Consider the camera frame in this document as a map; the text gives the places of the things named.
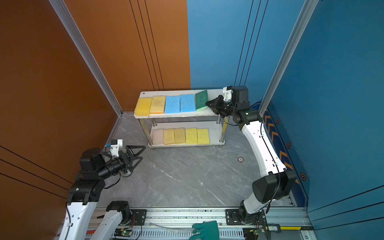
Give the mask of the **green scouring sponge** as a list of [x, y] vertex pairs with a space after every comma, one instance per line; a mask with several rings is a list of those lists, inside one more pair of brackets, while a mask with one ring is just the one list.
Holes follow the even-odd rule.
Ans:
[[208, 91], [204, 90], [199, 93], [195, 94], [195, 107], [196, 111], [202, 111], [206, 109], [208, 106], [206, 105], [206, 102], [209, 101]]

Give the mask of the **blue sponge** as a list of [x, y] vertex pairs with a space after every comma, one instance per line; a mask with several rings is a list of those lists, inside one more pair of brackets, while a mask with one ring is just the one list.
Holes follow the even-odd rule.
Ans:
[[180, 113], [180, 96], [167, 96], [165, 105], [165, 114]]
[[180, 112], [188, 113], [196, 111], [195, 95], [180, 95]]

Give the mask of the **pale pink foam sponge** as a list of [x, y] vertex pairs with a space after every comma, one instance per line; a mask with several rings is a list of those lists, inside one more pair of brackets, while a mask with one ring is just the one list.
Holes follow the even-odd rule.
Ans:
[[152, 132], [153, 145], [164, 144], [164, 129], [155, 129]]

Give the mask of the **yellow-green sponge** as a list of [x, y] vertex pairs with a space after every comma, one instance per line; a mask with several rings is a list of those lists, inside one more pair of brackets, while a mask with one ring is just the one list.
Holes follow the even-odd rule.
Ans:
[[197, 129], [198, 145], [209, 145], [210, 135], [209, 129]]
[[187, 145], [197, 145], [198, 144], [197, 128], [186, 129], [186, 144]]

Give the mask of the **yellow foam sponge front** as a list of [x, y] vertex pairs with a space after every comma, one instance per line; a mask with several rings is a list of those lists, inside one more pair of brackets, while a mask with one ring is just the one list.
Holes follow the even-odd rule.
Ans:
[[175, 129], [164, 129], [164, 144], [175, 144]]

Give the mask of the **yellow foam sponge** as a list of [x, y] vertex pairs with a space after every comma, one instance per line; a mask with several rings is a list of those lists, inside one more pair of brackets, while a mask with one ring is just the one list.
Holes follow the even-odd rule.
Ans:
[[150, 107], [150, 114], [163, 114], [165, 112], [166, 96], [154, 96]]
[[185, 128], [174, 129], [175, 134], [175, 144], [185, 144], [186, 143], [186, 130]]
[[164, 144], [175, 144], [175, 129], [164, 129]]

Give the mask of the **thick yellow sponge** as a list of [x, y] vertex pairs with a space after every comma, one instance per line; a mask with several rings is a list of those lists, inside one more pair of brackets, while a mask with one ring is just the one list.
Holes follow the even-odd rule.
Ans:
[[152, 98], [139, 98], [136, 108], [135, 116], [137, 117], [147, 117], [150, 113], [150, 108], [152, 105]]

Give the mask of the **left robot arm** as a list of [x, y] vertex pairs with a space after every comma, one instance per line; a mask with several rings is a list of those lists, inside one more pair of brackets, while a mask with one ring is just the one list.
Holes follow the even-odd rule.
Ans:
[[[107, 190], [106, 179], [130, 176], [143, 160], [145, 146], [126, 146], [125, 151], [116, 154], [92, 148], [83, 152], [80, 158], [81, 170], [75, 183], [69, 189], [66, 200], [66, 216], [59, 238], [61, 240], [85, 239], [94, 210], [103, 190]], [[146, 210], [131, 210], [127, 201], [113, 201], [107, 208], [102, 222], [92, 235], [93, 240], [109, 240], [125, 237], [125, 230], [133, 232], [135, 226], [145, 224]]]

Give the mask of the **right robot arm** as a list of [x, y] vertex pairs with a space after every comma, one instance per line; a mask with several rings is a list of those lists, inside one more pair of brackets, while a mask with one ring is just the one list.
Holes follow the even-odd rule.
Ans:
[[264, 208], [269, 209], [273, 201], [291, 192], [297, 175], [294, 170], [287, 169], [278, 157], [262, 115], [251, 108], [247, 87], [226, 87], [222, 95], [207, 101], [206, 106], [224, 119], [232, 117], [256, 156], [261, 177], [252, 183], [253, 192], [239, 206], [240, 221], [246, 225], [253, 224], [265, 217]]

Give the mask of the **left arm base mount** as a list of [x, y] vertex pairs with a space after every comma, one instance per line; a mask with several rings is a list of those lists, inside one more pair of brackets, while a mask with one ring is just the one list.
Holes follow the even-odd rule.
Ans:
[[127, 226], [144, 226], [147, 216], [146, 209], [130, 209], [130, 218]]

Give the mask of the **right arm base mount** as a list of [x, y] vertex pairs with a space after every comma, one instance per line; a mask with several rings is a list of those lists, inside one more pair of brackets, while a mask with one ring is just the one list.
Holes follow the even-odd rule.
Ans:
[[248, 214], [243, 209], [227, 209], [225, 213], [228, 226], [266, 226], [268, 224], [264, 210], [254, 214]]

